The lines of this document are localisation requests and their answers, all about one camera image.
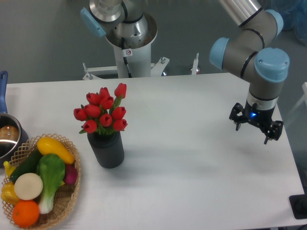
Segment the cucumber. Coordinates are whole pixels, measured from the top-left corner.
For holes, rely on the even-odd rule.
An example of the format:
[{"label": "cucumber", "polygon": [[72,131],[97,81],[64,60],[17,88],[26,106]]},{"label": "cucumber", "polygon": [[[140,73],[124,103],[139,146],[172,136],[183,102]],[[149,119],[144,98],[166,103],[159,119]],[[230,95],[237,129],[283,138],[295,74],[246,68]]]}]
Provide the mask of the cucumber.
[{"label": "cucumber", "polygon": [[38,151],[38,149],[34,149],[28,155],[28,157],[11,173],[10,181],[15,183],[18,177],[21,175],[26,173],[35,173],[38,162],[42,157],[43,155]]}]

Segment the light blue joint cap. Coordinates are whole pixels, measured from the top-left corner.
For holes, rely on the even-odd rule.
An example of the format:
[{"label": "light blue joint cap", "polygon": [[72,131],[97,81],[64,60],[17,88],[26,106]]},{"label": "light blue joint cap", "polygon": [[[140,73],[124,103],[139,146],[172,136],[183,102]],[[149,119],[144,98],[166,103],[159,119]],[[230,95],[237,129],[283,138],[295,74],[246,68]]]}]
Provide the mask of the light blue joint cap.
[{"label": "light blue joint cap", "polygon": [[279,83],[287,78],[290,58],[281,49],[265,48],[256,55],[254,64],[262,78],[272,83]]},{"label": "light blue joint cap", "polygon": [[85,23],[86,27],[96,36],[102,37],[106,35],[104,29],[99,25],[99,23],[92,17],[89,11],[83,7],[80,12],[81,18]]},{"label": "light blue joint cap", "polygon": [[276,37],[277,37],[278,34],[283,29],[283,18],[280,15],[280,13],[276,12],[275,10],[266,10],[266,12],[270,13],[271,15],[273,15],[275,20],[276,20],[276,23],[277,23],[277,34],[276,34]]},{"label": "light blue joint cap", "polygon": [[221,37],[211,48],[209,60],[211,64],[215,65],[217,68],[223,69],[224,53],[228,40],[229,38]]}]

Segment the black vase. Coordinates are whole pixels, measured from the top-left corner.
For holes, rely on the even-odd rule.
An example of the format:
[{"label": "black vase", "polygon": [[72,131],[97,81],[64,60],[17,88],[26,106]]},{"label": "black vase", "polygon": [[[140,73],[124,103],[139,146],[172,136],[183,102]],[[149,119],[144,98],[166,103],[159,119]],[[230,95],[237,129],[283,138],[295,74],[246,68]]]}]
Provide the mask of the black vase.
[{"label": "black vase", "polygon": [[87,134],[88,141],[94,151],[98,163],[107,169],[119,166],[124,160],[124,148],[120,132],[105,138],[98,133]]}]

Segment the gray floor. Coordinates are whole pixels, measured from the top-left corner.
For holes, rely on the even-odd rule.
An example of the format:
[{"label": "gray floor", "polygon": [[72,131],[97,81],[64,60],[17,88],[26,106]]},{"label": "gray floor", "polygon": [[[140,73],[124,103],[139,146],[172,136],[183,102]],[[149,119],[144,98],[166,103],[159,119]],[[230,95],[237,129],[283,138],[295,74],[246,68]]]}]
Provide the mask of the gray floor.
[{"label": "gray floor", "polygon": [[[112,47],[90,34],[80,19],[80,10],[88,2],[0,0],[0,70],[9,72],[9,83],[81,80],[83,62],[87,67],[115,65]],[[152,62],[165,56],[171,59],[166,70],[169,75],[189,74],[199,52],[201,73],[220,72],[209,63],[211,46],[218,38],[234,38],[240,31],[218,1],[148,2],[145,10],[158,24]],[[282,32],[272,47],[283,49],[291,59],[278,105],[303,179],[302,170],[307,169],[307,109],[301,106],[295,116],[286,115],[303,95],[307,47],[296,40],[293,31]]]}]

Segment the tulip bouquet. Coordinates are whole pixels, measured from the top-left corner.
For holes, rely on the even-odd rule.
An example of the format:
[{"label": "tulip bouquet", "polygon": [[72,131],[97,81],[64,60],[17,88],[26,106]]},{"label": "tulip bouquet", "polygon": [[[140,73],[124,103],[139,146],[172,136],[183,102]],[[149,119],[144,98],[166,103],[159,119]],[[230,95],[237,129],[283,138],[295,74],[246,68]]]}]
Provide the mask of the tulip bouquet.
[{"label": "tulip bouquet", "polygon": [[114,132],[124,131],[127,121],[123,119],[126,109],[120,107],[120,102],[126,97],[127,85],[120,83],[114,91],[116,98],[110,96],[107,87],[99,93],[88,93],[86,106],[73,110],[75,118],[85,121],[79,133],[97,132],[100,136],[109,137]]}]

